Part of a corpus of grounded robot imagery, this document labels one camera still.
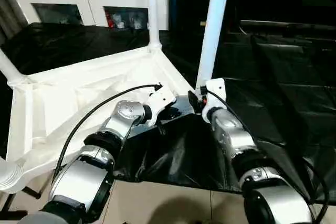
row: red object on shelf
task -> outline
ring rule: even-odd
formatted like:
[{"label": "red object on shelf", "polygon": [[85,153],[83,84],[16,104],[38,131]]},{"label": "red object on shelf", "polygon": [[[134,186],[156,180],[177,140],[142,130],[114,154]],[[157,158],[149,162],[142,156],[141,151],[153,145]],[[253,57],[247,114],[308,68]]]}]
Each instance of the red object on shelf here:
[{"label": "red object on shelf", "polygon": [[111,15],[110,13],[108,13],[107,11],[105,11],[105,16],[106,16],[106,19],[107,19],[107,24],[110,28],[113,28],[114,27],[114,22],[111,18]]}]

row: glass cabinet door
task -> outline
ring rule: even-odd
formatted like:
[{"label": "glass cabinet door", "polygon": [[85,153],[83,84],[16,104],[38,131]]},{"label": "glass cabinet door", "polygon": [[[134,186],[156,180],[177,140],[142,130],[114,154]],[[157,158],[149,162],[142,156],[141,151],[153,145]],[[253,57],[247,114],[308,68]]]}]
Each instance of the glass cabinet door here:
[{"label": "glass cabinet door", "polygon": [[113,29],[147,29],[147,8],[104,6],[108,26]]},{"label": "glass cabinet door", "polygon": [[42,23],[83,25],[77,5],[71,4],[34,4]]}]

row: white plastic frame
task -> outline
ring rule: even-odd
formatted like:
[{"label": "white plastic frame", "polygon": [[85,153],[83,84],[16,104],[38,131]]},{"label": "white plastic frame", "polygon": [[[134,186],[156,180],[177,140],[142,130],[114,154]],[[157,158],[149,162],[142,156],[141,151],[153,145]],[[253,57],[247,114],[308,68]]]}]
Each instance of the white plastic frame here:
[{"label": "white plastic frame", "polygon": [[[219,39],[217,26],[222,24],[225,2],[211,0],[197,84],[211,79]],[[157,3],[156,0],[148,3],[150,43],[147,47],[30,76],[21,74],[0,51],[0,71],[13,88],[7,161],[0,158],[0,190],[18,192],[34,177],[54,169],[73,126],[106,97],[133,86],[158,82],[175,95],[187,95],[188,90],[192,90],[161,51]],[[212,31],[215,35],[208,39]],[[99,127],[119,100],[145,101],[150,92],[152,90],[130,93],[95,113],[75,134],[64,163],[76,155],[83,146],[82,140]]]}]

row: black cable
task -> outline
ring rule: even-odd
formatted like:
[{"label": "black cable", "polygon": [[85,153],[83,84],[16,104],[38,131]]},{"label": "black cable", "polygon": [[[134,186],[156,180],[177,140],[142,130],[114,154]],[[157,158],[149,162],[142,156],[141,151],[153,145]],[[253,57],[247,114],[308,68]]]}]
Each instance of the black cable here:
[{"label": "black cable", "polygon": [[55,181],[59,171],[60,171],[60,168],[61,168],[61,165],[62,165],[62,161],[63,161],[63,158],[64,158],[64,155],[65,155],[65,152],[69,146],[69,143],[72,139],[72,137],[74,136],[74,134],[76,133],[76,131],[79,129],[79,127],[83,124],[83,122],[85,122],[85,120],[87,118],[89,118],[96,110],[98,110],[100,107],[102,107],[103,105],[105,105],[106,103],[112,101],[113,99],[115,98],[118,98],[126,93],[129,93],[131,91],[134,91],[136,89],[143,89],[143,88],[155,88],[155,90],[161,88],[162,86],[160,84],[149,84],[149,85],[142,85],[142,86],[137,86],[137,87],[134,87],[134,88],[131,88],[131,89],[127,89],[125,91],[122,91],[120,92],[119,94],[116,94],[110,98],[107,98],[106,100],[102,101],[101,103],[99,103],[97,106],[95,106],[92,110],[90,110],[77,124],[76,126],[72,129],[72,131],[70,132],[67,140],[65,141],[64,143],[64,146],[63,146],[63,149],[61,151],[61,154],[59,155],[59,158],[58,158],[58,162],[57,162],[57,165],[56,165],[56,168],[55,168],[55,172],[54,172],[54,175],[53,175],[53,180],[52,182]]},{"label": "black cable", "polygon": [[[247,127],[247,125],[240,119],[240,117],[238,116],[238,114],[231,108],[231,106],[226,102],[224,101],[220,96],[218,96],[217,94],[215,94],[214,92],[211,92],[209,90],[207,90],[207,92],[209,94],[212,94],[215,98],[219,99],[220,102],[222,104],[224,104],[228,111],[231,112],[237,119],[238,121],[242,124],[243,128],[253,137],[250,129]],[[283,146],[283,145],[280,145],[280,144],[277,144],[277,143],[274,143],[272,141],[269,141],[269,140],[266,140],[264,137],[257,137],[257,138],[261,138],[262,141],[265,141],[267,143],[270,143],[270,144],[274,144],[274,145],[277,145],[283,149],[285,149],[286,147]],[[326,212],[328,210],[328,206],[329,206],[329,201],[330,201],[330,194],[329,194],[329,190],[328,190],[328,187],[327,187],[327,183],[326,181],[322,178],[322,176],[320,176],[320,174],[318,173],[318,171],[312,166],[312,164],[310,164],[307,160],[305,160],[304,158],[303,159],[303,162],[305,163],[305,165],[314,173],[314,175],[316,176],[316,178],[319,180],[322,188],[323,188],[323,193],[324,193],[324,203],[323,203],[323,207],[321,208],[321,211],[319,213],[319,215],[316,217],[316,219],[313,221],[313,224],[320,224],[323,217],[326,215]]]},{"label": "black cable", "polygon": [[330,201],[330,194],[329,194],[329,190],[327,187],[327,183],[326,181],[324,181],[324,179],[322,178],[322,176],[318,173],[318,171],[315,169],[315,167],[310,164],[306,159],[303,158],[303,161],[305,163],[305,165],[315,174],[316,178],[320,181],[321,186],[323,188],[323,193],[324,193],[324,203],[323,203],[323,207],[320,210],[319,215],[316,217],[314,224],[320,224],[323,217],[326,215],[326,212],[328,210],[328,206],[329,206],[329,201]]}]

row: floor tile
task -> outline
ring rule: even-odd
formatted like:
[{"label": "floor tile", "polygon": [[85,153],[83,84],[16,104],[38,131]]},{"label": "floor tile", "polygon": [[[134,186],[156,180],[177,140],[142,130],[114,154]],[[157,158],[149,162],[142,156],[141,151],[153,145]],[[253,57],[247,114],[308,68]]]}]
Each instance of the floor tile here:
[{"label": "floor tile", "polygon": [[207,190],[117,181],[104,224],[182,224],[210,217]]},{"label": "floor tile", "polygon": [[248,224],[242,195],[211,192],[212,220],[222,224]]}]

